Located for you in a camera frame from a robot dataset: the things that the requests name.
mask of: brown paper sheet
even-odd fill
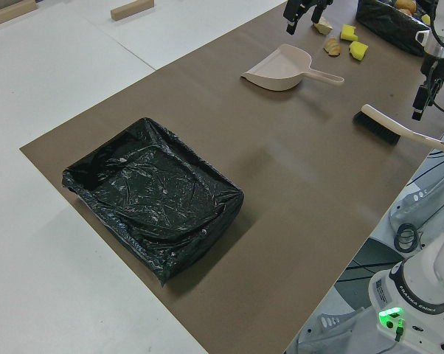
[[[356,2],[328,7],[328,21],[355,24]],[[330,58],[309,15],[295,36],[279,6],[158,70],[21,150],[210,354],[282,353],[428,153],[390,147],[352,118],[370,103],[432,136],[444,119],[413,122],[421,59],[358,25],[370,48],[348,42]],[[284,92],[240,74],[280,44],[298,46],[341,87],[304,79]],[[178,134],[245,192],[240,214],[211,251],[161,288],[105,227],[60,186],[63,169],[141,117]]]

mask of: beige dustpan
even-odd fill
[[[242,77],[255,85],[272,91],[284,91],[301,82],[304,76],[339,86],[343,77],[311,69],[312,57],[302,49],[281,44],[278,49]]]

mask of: wooden block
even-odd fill
[[[122,20],[123,18],[135,15],[154,6],[154,0],[136,0],[111,10],[111,17],[115,21]]]
[[[17,4],[0,9],[0,24],[36,9],[37,4],[35,0],[23,0]]]

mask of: black plastic bag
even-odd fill
[[[417,16],[423,14],[425,11],[417,3]],[[392,1],[385,4],[379,0],[359,0],[356,20],[397,48],[413,55],[424,55],[422,45],[415,40],[415,34],[426,31],[429,27],[395,9]]]
[[[243,203],[240,188],[149,118],[66,168],[62,183],[162,285],[209,250]]]

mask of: hand brush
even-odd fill
[[[386,114],[373,108],[371,105],[364,105],[361,107],[361,111],[353,117],[353,121],[356,124],[364,126],[366,129],[391,145],[396,145],[399,138],[404,136],[444,152],[443,141],[411,131],[395,120],[389,118]]]

